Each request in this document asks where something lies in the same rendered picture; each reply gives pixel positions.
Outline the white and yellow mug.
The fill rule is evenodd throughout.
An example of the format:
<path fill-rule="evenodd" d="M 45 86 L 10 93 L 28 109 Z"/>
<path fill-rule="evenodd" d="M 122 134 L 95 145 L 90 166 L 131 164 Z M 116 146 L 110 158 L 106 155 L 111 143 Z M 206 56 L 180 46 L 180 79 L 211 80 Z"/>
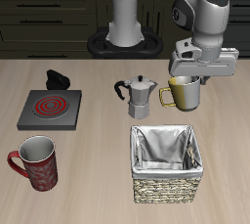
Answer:
<path fill-rule="evenodd" d="M 168 87 L 159 89 L 159 99 L 163 107 L 176 107 L 182 112 L 190 112 L 199 106 L 199 76 L 174 76 L 168 80 L 168 84 Z M 165 91 L 172 93 L 173 103 L 164 103 L 162 93 Z"/>

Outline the dark kitchen cupboards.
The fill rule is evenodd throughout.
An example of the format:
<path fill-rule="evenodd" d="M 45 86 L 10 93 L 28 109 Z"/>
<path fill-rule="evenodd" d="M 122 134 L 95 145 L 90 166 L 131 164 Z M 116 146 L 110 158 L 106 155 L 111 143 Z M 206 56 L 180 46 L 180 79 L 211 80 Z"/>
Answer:
<path fill-rule="evenodd" d="M 138 0 L 138 21 L 163 40 L 160 59 L 190 37 L 172 21 L 174 1 Z M 111 21 L 112 0 L 0 0 L 0 59 L 90 59 L 88 38 Z M 250 58 L 250 0 L 230 0 L 224 45 Z"/>

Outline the white lined wicker basket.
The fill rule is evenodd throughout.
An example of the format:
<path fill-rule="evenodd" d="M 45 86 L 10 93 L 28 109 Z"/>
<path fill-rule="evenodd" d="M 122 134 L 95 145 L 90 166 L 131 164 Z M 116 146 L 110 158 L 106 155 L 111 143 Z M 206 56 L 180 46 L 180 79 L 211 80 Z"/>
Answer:
<path fill-rule="evenodd" d="M 191 125 L 132 126 L 130 141 L 135 203 L 193 202 L 203 164 Z"/>

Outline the silver moka pot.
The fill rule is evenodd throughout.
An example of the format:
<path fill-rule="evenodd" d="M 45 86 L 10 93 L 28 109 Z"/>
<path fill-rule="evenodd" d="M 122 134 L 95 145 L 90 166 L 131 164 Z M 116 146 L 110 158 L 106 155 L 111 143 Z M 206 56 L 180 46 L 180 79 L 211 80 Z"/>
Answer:
<path fill-rule="evenodd" d="M 117 81 L 114 90 L 121 100 L 125 100 L 122 95 L 120 86 L 129 90 L 130 101 L 128 114 L 135 119 L 143 119 L 149 116 L 149 95 L 157 86 L 155 81 L 147 77 L 138 75 L 130 80 Z"/>

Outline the dark grey stove plate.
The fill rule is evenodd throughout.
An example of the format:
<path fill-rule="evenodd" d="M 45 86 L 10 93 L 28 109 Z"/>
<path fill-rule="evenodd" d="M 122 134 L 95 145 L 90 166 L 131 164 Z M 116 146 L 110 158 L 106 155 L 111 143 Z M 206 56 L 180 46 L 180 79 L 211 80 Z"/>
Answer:
<path fill-rule="evenodd" d="M 81 96 L 80 90 L 31 90 L 18 130 L 75 130 Z"/>

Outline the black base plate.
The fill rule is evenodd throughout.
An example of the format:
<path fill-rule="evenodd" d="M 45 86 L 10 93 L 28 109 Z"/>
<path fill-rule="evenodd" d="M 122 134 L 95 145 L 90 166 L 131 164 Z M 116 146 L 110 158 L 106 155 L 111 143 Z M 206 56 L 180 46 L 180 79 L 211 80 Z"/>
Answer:
<path fill-rule="evenodd" d="M 163 50 L 162 39 L 154 33 L 149 26 L 142 27 L 145 38 L 139 44 L 132 47 L 118 47 L 105 38 L 109 33 L 107 26 L 101 26 L 98 31 L 88 39 L 87 48 L 98 60 L 152 60 Z"/>

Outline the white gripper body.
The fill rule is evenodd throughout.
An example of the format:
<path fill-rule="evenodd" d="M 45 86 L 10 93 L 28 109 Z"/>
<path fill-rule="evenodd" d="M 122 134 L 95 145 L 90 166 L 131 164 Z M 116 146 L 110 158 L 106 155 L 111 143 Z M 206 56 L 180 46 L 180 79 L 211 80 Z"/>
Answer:
<path fill-rule="evenodd" d="M 223 48 L 220 57 L 204 63 L 195 59 L 183 59 L 173 52 L 169 63 L 172 76 L 231 76 L 234 75 L 239 51 Z"/>

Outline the red patterned mug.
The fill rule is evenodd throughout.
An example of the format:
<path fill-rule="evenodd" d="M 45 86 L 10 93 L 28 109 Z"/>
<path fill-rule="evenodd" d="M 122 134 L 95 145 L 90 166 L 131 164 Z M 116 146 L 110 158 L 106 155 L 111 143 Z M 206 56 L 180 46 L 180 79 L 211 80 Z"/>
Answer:
<path fill-rule="evenodd" d="M 17 173 L 28 178 L 36 191 L 52 190 L 58 183 L 55 143 L 49 137 L 26 139 L 17 151 L 8 154 L 7 162 Z"/>

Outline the round black knob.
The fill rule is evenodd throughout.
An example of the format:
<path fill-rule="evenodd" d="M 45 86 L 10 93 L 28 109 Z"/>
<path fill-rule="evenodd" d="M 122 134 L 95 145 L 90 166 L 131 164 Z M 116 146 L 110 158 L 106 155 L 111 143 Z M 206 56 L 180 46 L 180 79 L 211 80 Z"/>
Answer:
<path fill-rule="evenodd" d="M 66 90 L 70 86 L 68 77 L 49 69 L 47 71 L 46 87 L 48 90 Z"/>

